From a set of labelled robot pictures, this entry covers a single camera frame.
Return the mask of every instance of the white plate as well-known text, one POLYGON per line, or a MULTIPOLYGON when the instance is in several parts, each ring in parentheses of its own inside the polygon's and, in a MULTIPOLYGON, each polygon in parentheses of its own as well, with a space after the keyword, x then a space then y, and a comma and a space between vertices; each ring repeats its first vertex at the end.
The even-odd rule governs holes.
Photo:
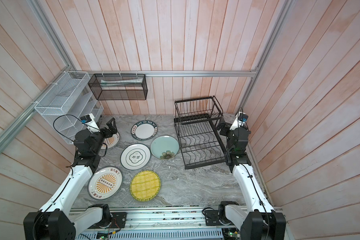
MULTIPOLYGON (((108 146, 108 149, 116 146, 119 143, 119 141, 120 141, 119 133, 116 133, 112 137, 108 137, 108 138, 104 139, 104 143, 108 146)), ((101 150, 105 150, 105 149, 106 149, 106 146, 103 144, 101 146, 101 150)))
POLYGON ((133 144, 121 154, 121 164, 129 170, 137 170, 147 165, 151 158, 149 148, 143 144, 133 144))
POLYGON ((92 198, 103 200, 113 196, 121 187, 123 175, 116 167, 98 170, 88 183, 88 193, 92 198))
POLYGON ((157 133, 157 125, 149 120, 136 122, 131 129, 131 134, 134 139, 145 141, 153 138, 157 133))

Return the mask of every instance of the yellow woven mat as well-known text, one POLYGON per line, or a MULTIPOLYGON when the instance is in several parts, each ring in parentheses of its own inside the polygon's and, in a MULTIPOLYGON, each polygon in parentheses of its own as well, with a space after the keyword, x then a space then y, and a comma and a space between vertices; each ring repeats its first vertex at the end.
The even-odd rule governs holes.
POLYGON ((153 199, 160 190, 158 175, 151 170, 144 170, 134 176, 129 190, 134 199, 144 202, 153 199))

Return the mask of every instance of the wall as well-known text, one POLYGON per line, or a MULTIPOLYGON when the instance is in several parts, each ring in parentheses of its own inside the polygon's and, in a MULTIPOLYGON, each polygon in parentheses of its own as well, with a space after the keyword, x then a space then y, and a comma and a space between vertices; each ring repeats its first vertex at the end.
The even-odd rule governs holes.
MULTIPOLYGON (((0 133, 65 68, 26 0, 0 1, 0 133)), ((0 155, 0 238, 57 190, 74 149, 36 115, 0 155)))
MULTIPOLYGON (((254 69, 285 0, 40 0, 78 70, 254 69)), ((106 114, 173 114, 174 100, 216 95, 235 112, 246 77, 147 78, 146 101, 106 114)))
POLYGON ((296 1, 244 110, 295 238, 360 239, 360 0, 296 1))

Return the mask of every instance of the plate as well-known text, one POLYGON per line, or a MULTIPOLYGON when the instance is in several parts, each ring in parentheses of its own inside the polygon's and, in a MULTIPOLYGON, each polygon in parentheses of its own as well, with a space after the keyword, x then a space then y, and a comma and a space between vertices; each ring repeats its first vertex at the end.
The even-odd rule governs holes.
POLYGON ((116 167, 98 170, 88 183, 88 193, 93 199, 103 200, 113 196, 121 187, 123 175, 116 167))
POLYGON ((157 133, 157 125, 149 120, 136 122, 131 129, 131 134, 134 139, 145 141, 153 138, 157 133))
MULTIPOLYGON (((120 141, 120 134, 116 133, 114 134, 112 137, 108 137, 106 139, 104 139, 104 143, 108 146, 108 149, 113 148, 114 146, 116 146, 120 141)), ((103 144, 101 146, 101 150, 105 150, 106 147, 103 144)))
POLYGON ((145 202, 153 199, 160 190, 161 181, 157 173, 144 170, 134 176, 129 186, 132 197, 145 202))
POLYGON ((128 170, 137 170, 147 165, 151 153, 143 144, 133 144, 121 154, 121 164, 128 170))
POLYGON ((179 151, 179 143, 174 137, 160 136, 151 143, 152 154, 160 159, 171 159, 179 151))

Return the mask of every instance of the plate with orange sunburst pattern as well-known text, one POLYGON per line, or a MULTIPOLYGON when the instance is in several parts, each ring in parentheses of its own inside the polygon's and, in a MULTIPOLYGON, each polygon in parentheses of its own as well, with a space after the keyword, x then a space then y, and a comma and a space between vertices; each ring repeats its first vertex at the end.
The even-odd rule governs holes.
POLYGON ((98 170, 89 180, 88 193, 97 200, 113 196, 121 187, 123 175, 116 167, 105 167, 98 170))

